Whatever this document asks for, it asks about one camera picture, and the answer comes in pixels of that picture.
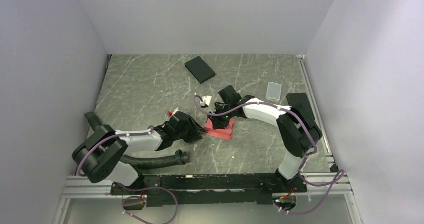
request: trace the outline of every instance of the metal frame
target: metal frame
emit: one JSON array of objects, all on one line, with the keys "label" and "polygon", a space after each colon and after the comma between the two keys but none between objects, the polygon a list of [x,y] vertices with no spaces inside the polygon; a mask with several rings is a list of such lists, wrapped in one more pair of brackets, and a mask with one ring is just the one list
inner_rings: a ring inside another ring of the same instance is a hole
[{"label": "metal frame", "polygon": [[[327,162],[328,166],[331,167],[335,161],[328,143],[320,113],[317,108],[314,94],[310,87],[311,84],[309,83],[308,75],[305,70],[304,58],[304,55],[297,55],[297,62],[299,63],[299,67],[304,78],[303,80],[306,85],[306,93],[308,95],[309,101],[311,102],[313,114],[322,130],[323,145],[324,149],[326,150]],[[335,173],[303,173],[303,175],[305,175],[305,178],[310,182],[322,183],[332,181]],[[64,224],[71,199],[122,199],[127,197],[110,195],[111,185],[112,181],[108,180],[94,184],[85,177],[67,177],[65,186],[60,196],[59,205],[57,206],[56,214],[54,216],[53,224]],[[312,195],[323,195],[327,191],[327,188],[328,187],[313,187],[311,185],[307,185],[308,192],[295,194],[308,195],[309,200],[311,200]],[[285,193],[273,193],[272,195],[277,197],[285,195]],[[352,223],[363,223],[347,174],[345,174],[337,183],[333,185],[329,195],[344,195]]]}]

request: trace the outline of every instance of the white enclosure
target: white enclosure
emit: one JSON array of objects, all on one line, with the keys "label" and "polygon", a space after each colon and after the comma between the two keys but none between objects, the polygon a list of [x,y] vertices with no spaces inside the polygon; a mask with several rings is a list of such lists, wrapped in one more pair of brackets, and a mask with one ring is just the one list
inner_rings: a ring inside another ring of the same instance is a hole
[{"label": "white enclosure", "polygon": [[304,54],[332,1],[80,0],[113,54]]},{"label": "white enclosure", "polygon": [[424,223],[424,0],[0,4],[1,223],[53,220],[107,54],[171,53],[305,54],[363,222]]}]

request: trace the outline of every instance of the black corrugated hose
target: black corrugated hose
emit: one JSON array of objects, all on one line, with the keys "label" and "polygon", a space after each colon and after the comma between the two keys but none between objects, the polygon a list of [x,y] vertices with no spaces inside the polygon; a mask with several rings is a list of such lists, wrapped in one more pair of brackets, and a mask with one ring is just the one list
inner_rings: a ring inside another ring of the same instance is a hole
[{"label": "black corrugated hose", "polygon": [[175,155],[159,157],[159,158],[135,158],[123,155],[120,158],[123,163],[130,164],[140,169],[165,168],[175,165],[184,165],[189,162],[187,152],[182,152],[178,149]]}]

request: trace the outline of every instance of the pink object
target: pink object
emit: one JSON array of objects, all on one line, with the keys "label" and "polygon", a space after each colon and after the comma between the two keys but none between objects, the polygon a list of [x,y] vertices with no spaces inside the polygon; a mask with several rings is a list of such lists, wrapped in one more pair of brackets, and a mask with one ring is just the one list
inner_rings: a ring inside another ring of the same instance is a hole
[{"label": "pink object", "polygon": [[206,124],[204,125],[204,129],[206,130],[206,135],[208,136],[230,140],[232,137],[233,125],[234,125],[234,118],[231,118],[226,128],[213,129],[212,121],[208,118],[206,121]]}]

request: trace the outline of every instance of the gray marble surface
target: gray marble surface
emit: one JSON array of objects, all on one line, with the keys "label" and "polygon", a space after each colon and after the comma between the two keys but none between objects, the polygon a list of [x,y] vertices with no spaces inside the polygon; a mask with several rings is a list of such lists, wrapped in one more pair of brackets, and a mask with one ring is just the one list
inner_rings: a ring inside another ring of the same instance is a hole
[{"label": "gray marble surface", "polygon": [[[184,67],[197,55],[113,55],[98,97],[96,113],[115,129],[144,130],[167,120],[167,111],[179,108],[204,125],[206,116],[197,111],[193,95],[212,95],[233,85],[241,96],[265,100],[268,82],[282,85],[281,99],[290,92],[305,92],[306,86],[295,55],[203,54],[216,76],[203,84]],[[306,172],[329,172],[322,143],[305,165]],[[188,151],[191,162],[183,166],[146,170],[146,174],[273,173],[286,149],[278,129],[270,124],[236,118],[232,139],[203,136],[195,144],[183,140],[162,151],[133,153],[134,157],[160,157]]]}]

